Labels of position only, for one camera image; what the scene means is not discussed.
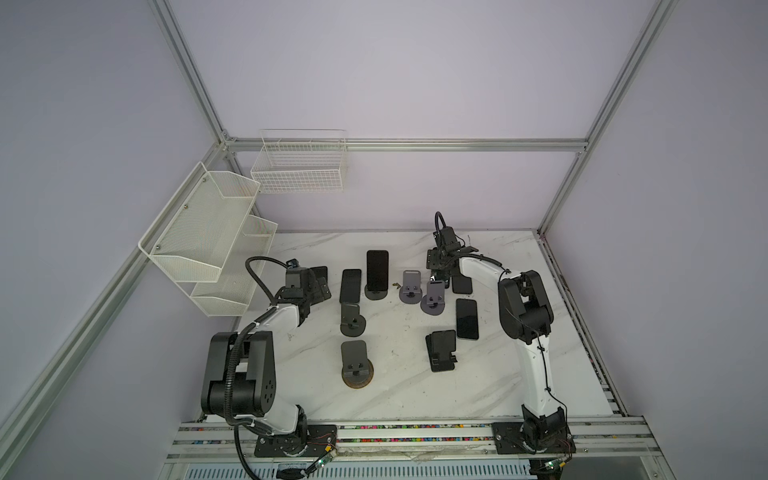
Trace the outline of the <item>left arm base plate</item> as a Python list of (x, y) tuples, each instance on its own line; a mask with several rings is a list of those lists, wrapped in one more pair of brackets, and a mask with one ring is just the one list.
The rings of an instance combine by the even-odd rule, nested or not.
[(338, 428), (332, 424), (299, 426), (292, 434), (259, 437), (254, 447), (257, 458), (315, 458), (336, 446)]

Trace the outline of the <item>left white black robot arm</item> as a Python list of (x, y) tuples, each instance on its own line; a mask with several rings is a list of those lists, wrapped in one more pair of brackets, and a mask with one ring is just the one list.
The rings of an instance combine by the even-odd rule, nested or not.
[(278, 395), (274, 326), (299, 327), (331, 298), (325, 266), (290, 267), (268, 309), (239, 332), (215, 334), (208, 350), (201, 409), (262, 435), (291, 435), (303, 410)]

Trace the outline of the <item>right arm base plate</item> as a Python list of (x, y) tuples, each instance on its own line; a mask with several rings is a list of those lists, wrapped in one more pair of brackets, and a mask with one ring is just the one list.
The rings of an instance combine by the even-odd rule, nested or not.
[(511, 454), (571, 454), (575, 444), (563, 422), (538, 425), (531, 420), (491, 425), (496, 452)]

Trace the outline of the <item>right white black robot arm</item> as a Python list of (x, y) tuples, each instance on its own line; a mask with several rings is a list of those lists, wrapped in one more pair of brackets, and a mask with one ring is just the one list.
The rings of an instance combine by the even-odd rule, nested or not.
[(510, 270), (501, 261), (468, 245), (435, 215), (436, 246), (427, 252), (431, 282), (443, 284), (461, 275), (497, 292), (499, 322), (516, 342), (525, 397), (521, 406), (522, 447), (540, 453), (567, 438), (567, 406), (552, 392), (549, 336), (554, 312), (541, 275), (535, 270)]

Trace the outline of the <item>black phone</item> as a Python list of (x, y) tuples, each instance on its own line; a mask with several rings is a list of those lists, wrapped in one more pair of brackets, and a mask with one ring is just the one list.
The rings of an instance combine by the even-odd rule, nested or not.
[(455, 308), (457, 337), (466, 340), (478, 340), (479, 318), (476, 301), (457, 299)]
[(430, 280), (432, 282), (449, 282), (450, 274), (446, 270), (432, 269)]
[(316, 266), (312, 267), (311, 270), (315, 274), (316, 279), (319, 282), (327, 282), (328, 281), (328, 267), (327, 266)]
[(361, 281), (361, 269), (343, 270), (339, 294), (341, 304), (358, 304), (360, 302)]
[(389, 288), (389, 252), (368, 250), (366, 252), (366, 291), (385, 292)]
[(457, 295), (471, 295), (473, 293), (472, 279), (463, 275), (451, 278), (452, 292)]

